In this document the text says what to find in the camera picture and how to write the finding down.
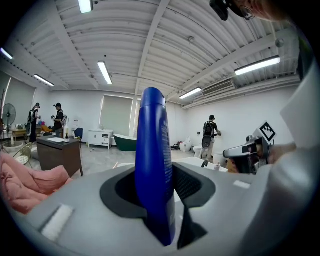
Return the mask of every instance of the black pants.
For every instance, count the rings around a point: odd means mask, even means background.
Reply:
[[[29,142],[36,142],[37,141],[36,128],[37,128],[37,123],[36,122],[32,122],[31,123],[31,133],[30,133],[30,141]]]

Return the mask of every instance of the blue chair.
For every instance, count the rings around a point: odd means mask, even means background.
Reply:
[[[77,128],[74,131],[74,136],[75,137],[80,137],[80,148],[81,148],[82,147],[81,146],[81,140],[82,140],[82,137],[84,136],[84,129],[83,128]]]

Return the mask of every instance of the white ceiling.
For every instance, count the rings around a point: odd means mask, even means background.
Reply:
[[[222,21],[209,0],[96,3],[82,14],[78,0],[39,1],[4,46],[14,59],[1,58],[0,69],[33,86],[40,84],[32,77],[38,74],[55,84],[50,90],[141,95],[156,87],[183,105],[202,94],[179,100],[182,93],[277,54],[280,64],[234,77],[237,88],[290,77],[297,69],[299,43],[288,23],[246,21],[232,12]],[[276,38],[284,40],[283,47],[275,46]],[[106,62],[113,85],[107,85],[98,61]]]

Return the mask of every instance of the white cabinet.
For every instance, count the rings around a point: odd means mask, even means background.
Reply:
[[[90,148],[90,145],[97,145],[97,146],[105,146],[105,147],[108,147],[108,149],[110,149],[113,132],[114,132],[113,130],[101,130],[101,129],[89,130],[88,147]]]

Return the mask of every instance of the ceiling light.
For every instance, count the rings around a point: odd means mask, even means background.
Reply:
[[[192,94],[196,94],[196,93],[201,92],[201,91],[202,91],[202,89],[200,87],[197,87],[197,88],[193,89],[192,91],[189,91],[186,94],[180,96],[179,99],[183,100],[184,98],[189,97]]]
[[[82,14],[89,13],[93,10],[94,6],[92,0],[78,0],[80,6],[80,12]]]
[[[240,76],[242,74],[245,74],[254,70],[262,69],[278,63],[280,63],[280,57],[277,55],[277,56],[273,56],[270,58],[257,61],[250,65],[243,66],[241,68],[236,69],[234,72],[237,76]]]
[[[36,79],[39,79],[40,81],[46,83],[49,86],[55,86],[53,83],[47,81],[46,79],[42,78],[41,76],[35,74],[33,77],[35,77]]]
[[[12,60],[14,57],[11,56],[11,54],[9,54],[5,49],[1,48],[0,51],[7,56],[10,60]]]
[[[111,81],[111,78],[110,78],[110,75],[109,75],[109,72],[107,70],[107,66],[106,66],[106,63],[104,61],[98,61],[98,66],[101,70],[101,73],[106,81],[106,83],[108,85],[112,85],[112,81]]]

